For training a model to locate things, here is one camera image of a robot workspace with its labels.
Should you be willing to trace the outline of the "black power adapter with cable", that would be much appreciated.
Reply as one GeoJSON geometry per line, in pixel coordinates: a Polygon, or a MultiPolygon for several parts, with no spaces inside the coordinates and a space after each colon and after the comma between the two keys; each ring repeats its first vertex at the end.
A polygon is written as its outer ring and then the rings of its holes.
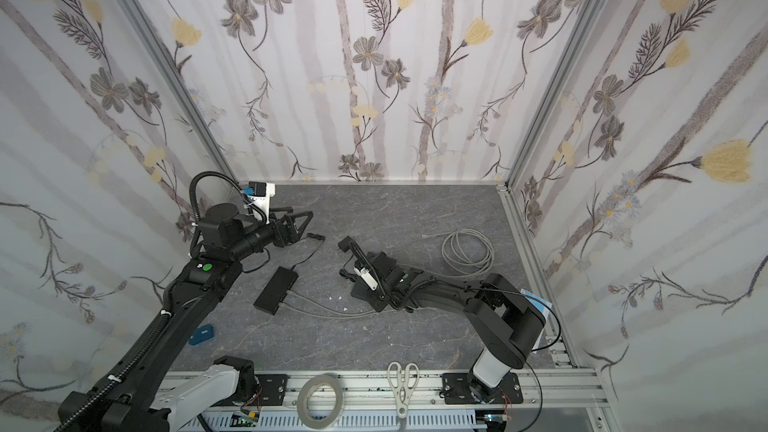
{"type": "Polygon", "coordinates": [[[305,244],[300,250],[301,257],[297,262],[291,265],[290,269],[295,271],[300,265],[311,260],[314,255],[323,247],[326,240],[327,237],[325,235],[315,232],[308,232],[303,238],[305,244]]]}

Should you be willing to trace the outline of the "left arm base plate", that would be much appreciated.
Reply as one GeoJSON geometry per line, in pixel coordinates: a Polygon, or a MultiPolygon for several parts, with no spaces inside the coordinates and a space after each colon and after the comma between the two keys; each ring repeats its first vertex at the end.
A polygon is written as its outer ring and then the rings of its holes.
{"type": "Polygon", "coordinates": [[[282,406],[287,391],[287,374],[246,374],[237,381],[235,391],[215,406],[256,408],[282,406]]]}

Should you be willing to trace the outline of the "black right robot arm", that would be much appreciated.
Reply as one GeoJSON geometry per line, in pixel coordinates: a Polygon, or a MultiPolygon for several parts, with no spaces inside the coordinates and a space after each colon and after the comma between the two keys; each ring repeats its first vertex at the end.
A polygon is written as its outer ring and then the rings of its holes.
{"type": "Polygon", "coordinates": [[[546,350],[562,337],[546,343],[547,321],[555,319],[552,305],[514,287],[504,276],[490,273],[482,279],[443,277],[406,266],[383,252],[365,252],[351,237],[338,243],[354,258],[353,271],[342,275],[352,281],[352,296],[367,302],[377,313],[434,308],[465,317],[483,349],[465,374],[441,375],[440,396],[447,405],[520,404],[522,395],[515,370],[529,365],[534,352],[546,350]]]}

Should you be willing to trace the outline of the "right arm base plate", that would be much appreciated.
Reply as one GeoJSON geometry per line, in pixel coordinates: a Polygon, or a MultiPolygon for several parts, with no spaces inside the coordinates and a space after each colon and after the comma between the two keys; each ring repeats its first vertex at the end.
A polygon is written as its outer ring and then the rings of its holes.
{"type": "Polygon", "coordinates": [[[524,401],[518,376],[512,372],[495,387],[485,385],[469,372],[446,372],[441,381],[440,396],[447,405],[517,405],[524,401]]]}

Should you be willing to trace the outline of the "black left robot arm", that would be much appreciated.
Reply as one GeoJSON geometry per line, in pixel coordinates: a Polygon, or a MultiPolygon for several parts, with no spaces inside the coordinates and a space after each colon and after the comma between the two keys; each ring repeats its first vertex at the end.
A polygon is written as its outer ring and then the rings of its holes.
{"type": "Polygon", "coordinates": [[[137,342],[87,392],[72,392],[58,409],[61,431],[171,431],[189,422],[177,404],[157,407],[156,395],[166,373],[193,332],[223,301],[244,274],[243,260],[299,242],[313,219],[310,211],[269,207],[274,187],[267,182],[240,186],[221,174],[242,197],[243,204],[199,207],[194,176],[189,197],[194,218],[190,260],[165,288],[161,308],[137,342]]]}

